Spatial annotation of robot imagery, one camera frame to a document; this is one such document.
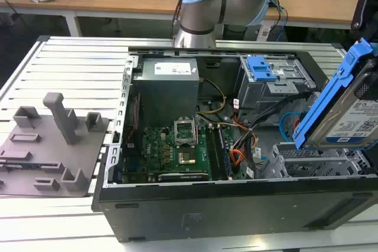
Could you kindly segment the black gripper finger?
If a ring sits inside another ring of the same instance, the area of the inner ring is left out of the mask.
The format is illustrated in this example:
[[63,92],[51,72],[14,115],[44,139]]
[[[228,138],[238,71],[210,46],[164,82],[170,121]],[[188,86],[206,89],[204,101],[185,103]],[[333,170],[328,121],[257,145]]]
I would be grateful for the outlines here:
[[355,96],[360,100],[377,101],[377,72],[364,75],[364,79],[355,90]]

